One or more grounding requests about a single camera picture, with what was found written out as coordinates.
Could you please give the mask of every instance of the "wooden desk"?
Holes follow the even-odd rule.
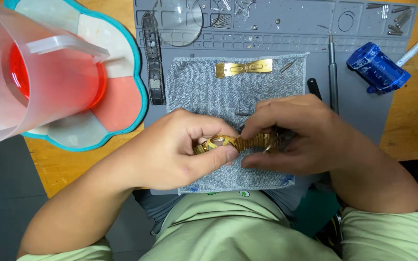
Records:
[[[109,15],[122,23],[135,35],[133,2],[130,0],[77,0],[88,9]],[[417,4],[418,0],[388,0]],[[418,40],[418,13],[412,46]],[[412,78],[406,88],[398,90],[386,122],[380,147],[398,160],[418,159],[418,54],[404,67]],[[111,153],[143,130],[141,124],[134,132],[113,137],[103,147],[87,152],[63,151],[49,142],[26,138],[48,197],[53,196],[67,184],[84,173],[94,163]]]

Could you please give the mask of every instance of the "jug handle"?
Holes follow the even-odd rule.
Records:
[[[61,49],[71,49],[93,55],[93,62],[104,62],[110,56],[109,51],[94,44],[90,44],[73,35],[56,35],[27,43],[31,53],[44,54]]]

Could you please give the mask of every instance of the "black tool handle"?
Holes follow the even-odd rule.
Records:
[[[317,85],[317,80],[314,78],[307,80],[307,86],[309,87],[309,92],[317,96],[322,101],[322,95],[319,90],[319,86]]]

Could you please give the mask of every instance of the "black leather watch strap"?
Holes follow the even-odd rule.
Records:
[[[165,105],[164,75],[162,73],[161,44],[157,31],[157,20],[146,12],[141,20],[144,49],[148,61],[148,87],[152,105]]]

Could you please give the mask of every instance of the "gold folding clasp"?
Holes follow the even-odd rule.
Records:
[[[272,72],[272,59],[264,59],[259,61],[250,62],[248,64],[216,64],[216,77],[224,78],[227,76],[233,76],[240,73],[271,73]]]

